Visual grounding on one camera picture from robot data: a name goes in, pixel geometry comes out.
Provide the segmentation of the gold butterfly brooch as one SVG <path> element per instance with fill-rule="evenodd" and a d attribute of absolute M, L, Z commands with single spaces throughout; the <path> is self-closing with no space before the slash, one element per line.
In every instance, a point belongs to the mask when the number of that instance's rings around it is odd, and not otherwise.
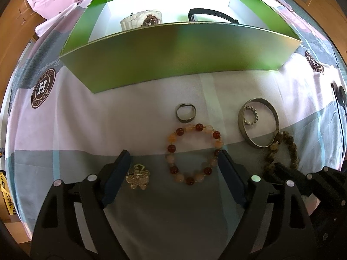
<path fill-rule="evenodd" d="M 146 190 L 150 181 L 150 172 L 144 165 L 136 164 L 127 172 L 125 180 L 132 190 L 138 187 L 141 190 Z"/>

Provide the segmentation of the green cardboard box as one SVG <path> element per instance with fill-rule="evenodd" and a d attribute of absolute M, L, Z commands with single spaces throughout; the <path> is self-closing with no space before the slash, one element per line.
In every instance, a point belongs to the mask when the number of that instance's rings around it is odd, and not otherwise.
<path fill-rule="evenodd" d="M 64 65 L 93 93 L 198 73 L 277 70 L 301 40 L 261 0 L 240 0 L 266 28 L 223 22 L 174 22 L 91 40 L 108 2 L 93 0 L 60 53 Z"/>

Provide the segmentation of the wooden footboard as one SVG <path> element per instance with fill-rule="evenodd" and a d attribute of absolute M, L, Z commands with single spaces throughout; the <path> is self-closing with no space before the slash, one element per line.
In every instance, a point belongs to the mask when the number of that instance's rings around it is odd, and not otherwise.
<path fill-rule="evenodd" d="M 346 15 L 336 0 L 293 0 L 318 23 L 346 59 Z"/>

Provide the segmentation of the silver metal bangle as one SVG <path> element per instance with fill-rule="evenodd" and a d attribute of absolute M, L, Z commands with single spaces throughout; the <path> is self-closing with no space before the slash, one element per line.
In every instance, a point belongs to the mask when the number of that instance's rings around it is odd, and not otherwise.
<path fill-rule="evenodd" d="M 250 146 L 257 149 L 269 148 L 279 134 L 278 112 L 265 98 L 251 98 L 238 112 L 238 128 Z"/>

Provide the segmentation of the white wrist watch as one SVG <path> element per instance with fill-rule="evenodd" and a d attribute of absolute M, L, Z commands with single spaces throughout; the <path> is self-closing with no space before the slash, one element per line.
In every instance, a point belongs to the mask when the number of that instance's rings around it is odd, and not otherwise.
<path fill-rule="evenodd" d="M 144 26 L 162 24 L 162 13 L 160 11 L 146 10 L 138 13 L 131 13 L 120 21 L 123 31 L 136 29 Z"/>

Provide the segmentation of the patchwork bed sheet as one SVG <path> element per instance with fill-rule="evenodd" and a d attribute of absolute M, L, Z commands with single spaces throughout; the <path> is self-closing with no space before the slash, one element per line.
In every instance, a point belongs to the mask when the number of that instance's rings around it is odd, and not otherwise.
<path fill-rule="evenodd" d="M 325 166 L 346 172 L 346 63 L 293 0 L 261 0 L 301 40 L 277 70 L 174 76 L 98 93 L 59 57 L 92 1 L 50 27 L 13 80 L 6 173 L 31 238 L 55 180 L 83 181 L 123 150 L 129 170 L 142 164 L 150 172 L 146 190 L 132 190 L 124 179 L 104 209 L 127 259 L 220 259 L 244 213 L 218 167 L 222 150 L 262 179 L 273 163 L 305 176 Z M 115 0 L 103 8 L 91 40 L 123 32 L 120 21 L 131 13 L 160 11 L 164 25 L 190 22 L 192 8 L 266 28 L 240 0 Z M 238 128 L 238 112 L 251 98 L 265 98 L 278 112 L 279 134 L 266 149 L 250 146 Z"/>

